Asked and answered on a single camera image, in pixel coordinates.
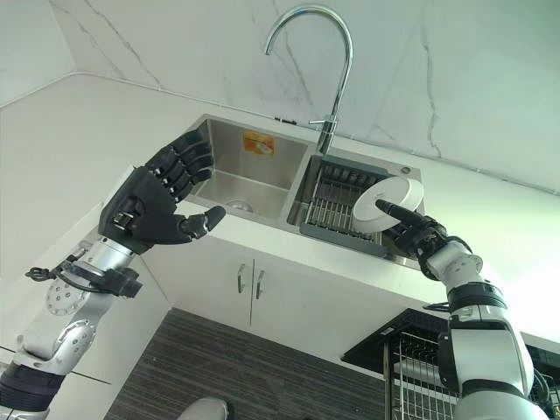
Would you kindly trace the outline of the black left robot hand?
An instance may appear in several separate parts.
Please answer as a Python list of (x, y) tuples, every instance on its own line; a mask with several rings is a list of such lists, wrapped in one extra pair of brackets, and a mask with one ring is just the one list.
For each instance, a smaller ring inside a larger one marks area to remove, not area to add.
[(193, 188), (213, 175), (214, 154), (202, 131), (190, 130), (133, 169), (101, 210), (98, 233), (141, 255), (155, 245), (199, 239), (225, 217), (223, 206), (188, 217), (176, 213)]

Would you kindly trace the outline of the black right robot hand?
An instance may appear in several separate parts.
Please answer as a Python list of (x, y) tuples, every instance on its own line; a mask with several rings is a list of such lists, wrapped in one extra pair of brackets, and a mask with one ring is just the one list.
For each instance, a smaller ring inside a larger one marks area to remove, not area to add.
[(446, 230), (435, 219), (384, 199), (377, 199), (375, 206), (397, 219), (395, 227), (388, 231), (398, 249), (403, 253), (420, 260), (429, 258), (446, 244)]

